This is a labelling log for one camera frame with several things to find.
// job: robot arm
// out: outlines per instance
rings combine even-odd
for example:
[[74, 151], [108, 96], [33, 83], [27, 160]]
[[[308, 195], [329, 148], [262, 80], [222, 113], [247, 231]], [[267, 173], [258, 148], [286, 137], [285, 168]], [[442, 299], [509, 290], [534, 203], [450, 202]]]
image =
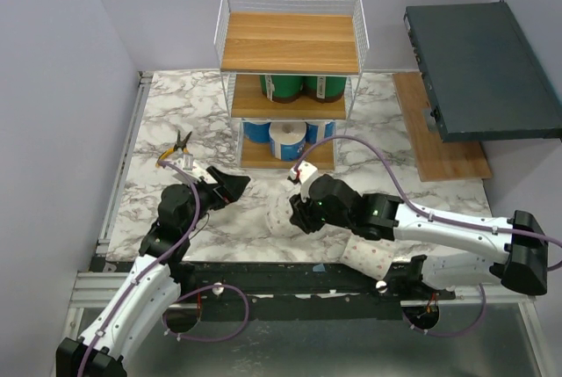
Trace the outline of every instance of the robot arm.
[[[219, 210], [237, 201], [249, 182], [249, 177], [231, 176], [214, 167], [205, 170], [196, 163], [190, 164], [186, 173], [195, 181], [198, 191], [197, 220], [209, 210]], [[180, 264], [190, 246], [189, 239], [155, 265], [155, 260], [183, 237], [194, 214], [195, 197], [188, 185], [176, 184], [164, 189], [158, 218], [142, 240], [140, 255], [126, 281], [77, 341], [67, 338], [59, 345], [57, 377], [76, 376], [87, 349], [91, 353], [84, 375], [126, 376], [127, 362], [169, 305], [194, 289], [192, 267]], [[137, 280], [140, 274], [144, 274], [143, 278]], [[101, 330], [100, 325], [106, 320], [109, 322]]]
[[321, 175], [307, 162], [297, 170], [291, 169], [289, 178], [301, 184], [300, 194], [291, 197], [291, 223], [306, 233], [327, 223], [349, 229], [367, 240], [421, 241], [467, 251], [424, 261], [421, 281], [434, 289], [501, 283], [522, 294], [546, 294], [546, 243], [432, 220], [438, 216], [491, 229], [520, 228], [542, 234], [531, 214], [516, 211], [512, 218], [480, 218], [418, 206], [427, 211], [429, 217], [424, 217], [400, 197], [381, 193], [360, 195], [341, 179]]

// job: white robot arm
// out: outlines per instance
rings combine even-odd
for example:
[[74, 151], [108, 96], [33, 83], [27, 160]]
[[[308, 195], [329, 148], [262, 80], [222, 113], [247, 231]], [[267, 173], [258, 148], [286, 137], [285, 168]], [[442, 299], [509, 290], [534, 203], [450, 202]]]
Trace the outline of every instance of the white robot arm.
[[400, 197], [360, 195], [342, 180], [321, 175], [307, 162], [291, 169], [289, 179], [301, 185], [300, 194], [291, 198], [291, 223], [307, 233], [328, 223], [350, 229], [367, 240], [420, 241], [466, 251], [427, 257], [421, 281], [434, 289], [501, 283], [522, 294], [546, 293], [547, 244], [505, 232], [521, 228], [543, 234], [531, 214], [516, 211], [513, 218], [474, 217], [412, 203], [416, 212]]

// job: wooden shelf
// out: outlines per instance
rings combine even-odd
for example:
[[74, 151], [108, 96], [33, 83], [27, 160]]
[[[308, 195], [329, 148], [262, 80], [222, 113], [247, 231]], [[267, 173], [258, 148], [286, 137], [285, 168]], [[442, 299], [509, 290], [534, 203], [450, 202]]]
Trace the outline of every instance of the wooden shelf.
[[442, 142], [438, 133], [430, 133], [423, 116], [423, 109], [429, 107], [428, 95], [420, 74], [399, 73], [393, 78], [420, 180], [491, 178], [479, 142]]
[[[241, 167], [246, 169], [287, 169], [295, 162], [284, 162], [276, 159], [270, 151], [270, 145], [242, 139]], [[320, 170], [334, 170], [334, 144], [329, 141], [315, 149], [306, 159]]]
[[277, 103], [262, 94], [259, 76], [238, 74], [235, 80], [233, 118], [345, 120], [345, 98], [334, 103], [319, 103], [303, 95], [291, 103]]
[[358, 74], [353, 18], [232, 12], [220, 68], [272, 74]]

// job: pink dotted cloth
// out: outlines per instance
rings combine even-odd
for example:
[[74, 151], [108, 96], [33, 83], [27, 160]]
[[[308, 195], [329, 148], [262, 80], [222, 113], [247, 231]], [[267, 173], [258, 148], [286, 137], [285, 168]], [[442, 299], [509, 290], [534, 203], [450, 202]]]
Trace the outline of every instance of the pink dotted cloth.
[[352, 235], [340, 257], [340, 263], [371, 278], [382, 280], [393, 263], [395, 251], [391, 242], [367, 241]]

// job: white wire rack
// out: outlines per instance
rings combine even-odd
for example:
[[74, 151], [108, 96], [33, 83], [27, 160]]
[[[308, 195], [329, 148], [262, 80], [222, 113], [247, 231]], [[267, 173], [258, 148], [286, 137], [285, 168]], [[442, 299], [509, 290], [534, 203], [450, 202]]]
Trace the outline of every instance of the white wire rack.
[[359, 70], [363, 69], [369, 38], [362, 0], [220, 0], [214, 46], [222, 63], [231, 12], [285, 12], [302, 14], [333, 14], [353, 16]]
[[[220, 0], [219, 16], [217, 18], [217, 27], [214, 36], [214, 46], [219, 61], [222, 65], [225, 45], [227, 43], [228, 25], [230, 15], [234, 12], [271, 12], [271, 13], [296, 13], [296, 14], [324, 14], [324, 15], [347, 15], [352, 18], [353, 30], [355, 34], [355, 44], [357, 51], [358, 79], [355, 89], [352, 88], [351, 79], [348, 80], [345, 87], [345, 120], [340, 120], [340, 129], [345, 132], [348, 127], [349, 117], [355, 104], [355, 97], [363, 67], [369, 51], [369, 37], [364, 18], [364, 9], [362, 0]], [[221, 72], [222, 87], [227, 105], [228, 116], [232, 134], [236, 141], [236, 159], [241, 164], [243, 129], [241, 119], [232, 118], [232, 107], [234, 101], [234, 84], [236, 71], [229, 73]], [[260, 118], [261, 120], [292, 120], [287, 118]], [[336, 146], [334, 144], [334, 156], [336, 156]]]

